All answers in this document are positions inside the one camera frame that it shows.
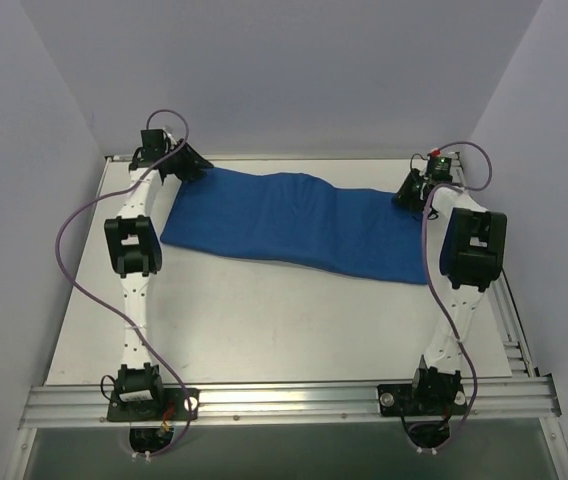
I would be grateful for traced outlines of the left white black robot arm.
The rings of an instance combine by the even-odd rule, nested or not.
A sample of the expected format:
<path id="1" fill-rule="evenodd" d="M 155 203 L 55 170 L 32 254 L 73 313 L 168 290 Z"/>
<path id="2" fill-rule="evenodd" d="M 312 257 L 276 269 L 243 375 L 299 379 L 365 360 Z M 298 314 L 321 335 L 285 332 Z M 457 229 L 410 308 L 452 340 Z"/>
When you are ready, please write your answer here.
<path id="1" fill-rule="evenodd" d="M 110 264 L 122 286 L 125 322 L 122 365 L 115 382 L 116 405 L 130 406 L 143 419 L 158 417 L 166 405 L 159 366 L 145 345 L 147 296 L 162 268 L 160 241 L 151 219 L 156 196 L 170 175 L 185 182 L 213 165 L 188 143 L 163 129 L 141 132 L 141 146 L 129 165 L 132 190 L 117 215 L 104 223 Z"/>

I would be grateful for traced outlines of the blue surgical cloth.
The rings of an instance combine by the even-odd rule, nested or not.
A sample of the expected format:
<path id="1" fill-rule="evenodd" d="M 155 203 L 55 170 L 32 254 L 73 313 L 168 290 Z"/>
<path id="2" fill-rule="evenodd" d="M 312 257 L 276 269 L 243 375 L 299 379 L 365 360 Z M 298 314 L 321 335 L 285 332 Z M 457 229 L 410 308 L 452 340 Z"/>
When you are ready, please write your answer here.
<path id="1" fill-rule="evenodd" d="M 215 168 L 182 184 L 160 239 L 212 255 L 423 285 L 421 225 L 393 193 Z"/>

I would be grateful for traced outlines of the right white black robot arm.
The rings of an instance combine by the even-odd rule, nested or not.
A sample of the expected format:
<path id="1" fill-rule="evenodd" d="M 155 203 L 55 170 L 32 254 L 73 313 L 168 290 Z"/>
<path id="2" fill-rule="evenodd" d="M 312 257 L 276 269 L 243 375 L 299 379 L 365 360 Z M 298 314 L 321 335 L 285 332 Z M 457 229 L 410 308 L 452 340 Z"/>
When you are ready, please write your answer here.
<path id="1" fill-rule="evenodd" d="M 467 359 L 465 340 L 480 301 L 503 268 L 507 216 L 475 202 L 456 185 L 433 182 L 411 169 L 393 202 L 411 212 L 421 211 L 421 251 L 427 286 L 438 308 L 433 337 L 420 359 L 408 400 L 428 413 L 444 403 L 462 405 L 461 366 Z M 428 269 L 428 219 L 446 221 L 438 254 L 438 271 L 445 289 L 438 294 Z"/>

